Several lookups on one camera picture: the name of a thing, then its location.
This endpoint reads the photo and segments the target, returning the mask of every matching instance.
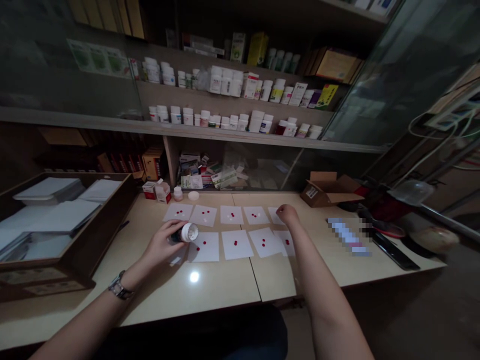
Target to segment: label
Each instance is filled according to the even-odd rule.
[[[308,191],[306,192],[306,195],[310,198],[310,199],[313,199],[313,197],[315,195],[317,195],[319,193],[319,191],[314,188],[313,186],[310,186],[310,189],[308,189]]]

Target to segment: person's left arm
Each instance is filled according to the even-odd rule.
[[[170,220],[155,233],[141,258],[123,274],[120,283],[126,290],[135,292],[156,266],[186,245],[183,242],[170,245],[168,242],[168,237],[186,223],[187,221]],[[122,300],[106,289],[44,343],[30,359],[91,358],[129,302],[130,299]]]

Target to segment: glass panel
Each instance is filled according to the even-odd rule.
[[[124,35],[76,24],[64,0],[2,1],[0,21],[1,106],[141,114]]]
[[[394,143],[478,60],[478,24],[476,1],[405,0],[323,139]]]

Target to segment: wristwatch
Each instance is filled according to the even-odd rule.
[[[134,291],[127,290],[120,283],[120,280],[122,279],[124,272],[125,270],[121,271],[118,274],[118,276],[113,279],[113,281],[108,286],[108,290],[114,293],[117,298],[120,298],[122,300],[127,300],[128,298],[132,297],[132,295],[134,294]]]

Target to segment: stack of paper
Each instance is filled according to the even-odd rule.
[[[47,177],[45,180],[13,196],[25,205],[56,205],[74,200],[85,191],[79,178]]]
[[[117,190],[121,181],[97,180],[78,198],[86,201],[103,204]]]

